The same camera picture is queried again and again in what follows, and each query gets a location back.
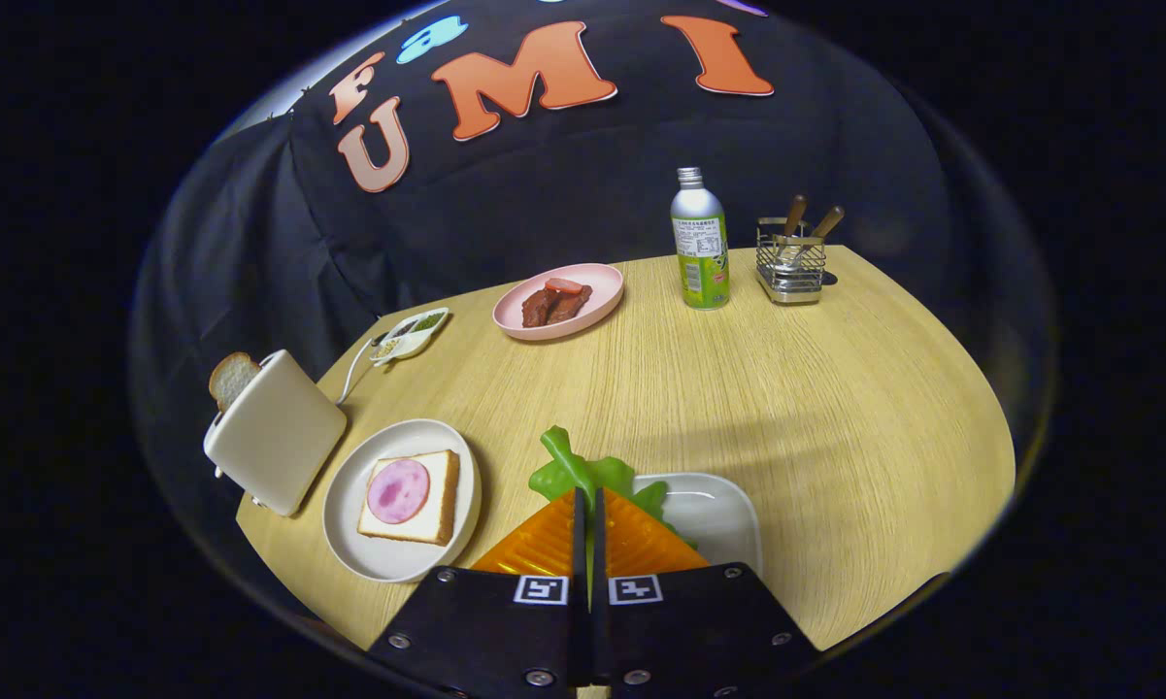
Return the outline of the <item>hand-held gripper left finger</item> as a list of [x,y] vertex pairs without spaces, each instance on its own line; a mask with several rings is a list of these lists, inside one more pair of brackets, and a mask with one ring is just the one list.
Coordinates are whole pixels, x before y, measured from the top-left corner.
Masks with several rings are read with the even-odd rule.
[[561,497],[563,575],[437,566],[368,646],[427,695],[575,695],[591,681],[586,499]]

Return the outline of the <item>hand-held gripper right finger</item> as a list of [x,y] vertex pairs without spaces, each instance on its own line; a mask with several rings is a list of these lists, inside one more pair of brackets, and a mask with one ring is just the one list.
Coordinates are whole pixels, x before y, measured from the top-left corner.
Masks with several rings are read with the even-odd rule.
[[617,543],[648,513],[599,488],[592,552],[592,681],[613,695],[777,695],[819,664],[747,562],[614,575]]

